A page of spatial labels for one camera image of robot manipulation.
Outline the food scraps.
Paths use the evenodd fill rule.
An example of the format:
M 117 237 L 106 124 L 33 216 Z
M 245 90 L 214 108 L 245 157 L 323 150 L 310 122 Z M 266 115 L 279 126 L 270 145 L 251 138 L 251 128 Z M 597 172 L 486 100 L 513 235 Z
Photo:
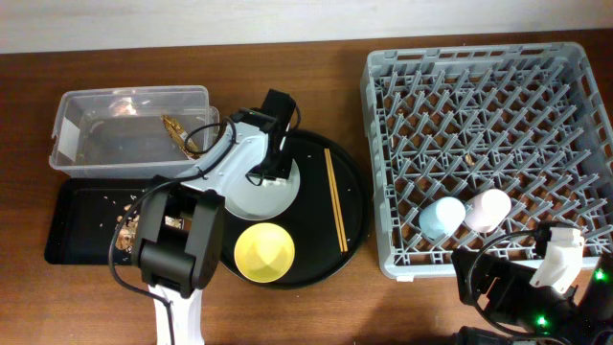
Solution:
M 139 221 L 139 209 L 136 208 L 134 212 L 127 217 L 127 221 L 122 226 L 119 232 L 118 239 L 115 242 L 115 247 L 118 250 L 124 251 L 126 253 L 132 252 L 137 235 Z M 185 226 L 185 222 L 182 218 L 174 218 L 170 216 L 164 216 L 164 224 L 179 230 L 183 230 Z

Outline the blue cup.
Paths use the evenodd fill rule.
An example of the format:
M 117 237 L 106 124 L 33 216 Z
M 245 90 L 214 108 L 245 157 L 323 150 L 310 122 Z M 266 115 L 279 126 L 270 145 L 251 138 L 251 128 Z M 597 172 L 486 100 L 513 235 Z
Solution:
M 465 219 L 465 206 L 457 198 L 446 196 L 425 207 L 419 214 L 423 235 L 436 239 L 452 235 Z

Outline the yellow bowl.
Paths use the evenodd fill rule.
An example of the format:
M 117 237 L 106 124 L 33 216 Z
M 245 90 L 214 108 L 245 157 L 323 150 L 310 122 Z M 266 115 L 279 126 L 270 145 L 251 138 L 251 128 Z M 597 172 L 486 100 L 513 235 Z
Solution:
M 267 284 L 281 279 L 292 267 L 295 244 L 280 225 L 261 222 L 238 237 L 234 260 L 238 271 L 249 281 Z

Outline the gold brown snack wrapper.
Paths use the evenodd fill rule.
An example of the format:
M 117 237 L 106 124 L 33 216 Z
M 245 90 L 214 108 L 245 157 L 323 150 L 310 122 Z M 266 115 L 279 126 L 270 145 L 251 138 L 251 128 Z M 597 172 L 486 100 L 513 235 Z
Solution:
M 188 132 L 185 128 L 170 115 L 164 114 L 161 116 L 162 123 L 170 138 L 177 144 L 181 151 L 189 159 L 197 159 L 199 148 L 193 139 L 187 140 Z

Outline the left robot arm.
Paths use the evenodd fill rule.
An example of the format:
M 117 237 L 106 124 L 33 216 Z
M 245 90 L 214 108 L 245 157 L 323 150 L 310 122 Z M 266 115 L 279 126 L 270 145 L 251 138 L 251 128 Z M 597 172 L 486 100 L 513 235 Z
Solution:
M 216 142 L 197 151 L 190 168 L 154 177 L 134 202 L 131 261 L 154 301 L 158 343 L 203 343 L 202 291 L 221 257 L 225 215 L 267 220 L 293 203 L 301 176 L 284 144 L 299 122 L 292 97 L 271 89 L 261 106 L 220 122 Z

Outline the pink cup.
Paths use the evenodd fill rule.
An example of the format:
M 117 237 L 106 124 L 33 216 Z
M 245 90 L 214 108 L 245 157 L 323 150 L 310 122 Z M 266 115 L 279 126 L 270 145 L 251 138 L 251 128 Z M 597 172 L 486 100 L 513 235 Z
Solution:
M 511 211 L 511 198 L 502 190 L 489 189 L 465 205 L 465 226 L 477 233 L 493 231 Z

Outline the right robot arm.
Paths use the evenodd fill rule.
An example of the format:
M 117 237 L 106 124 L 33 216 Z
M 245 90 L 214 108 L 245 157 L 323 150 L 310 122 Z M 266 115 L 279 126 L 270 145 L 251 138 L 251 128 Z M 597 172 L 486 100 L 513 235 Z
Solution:
M 489 255 L 514 237 L 535 239 L 537 268 Z M 479 251 L 456 249 L 451 260 L 459 297 L 498 332 L 463 326 L 456 344 L 610 344 L 612 255 L 603 253 L 579 303 L 572 286 L 580 272 L 585 238 L 568 223 L 546 221 L 534 230 L 500 236 Z

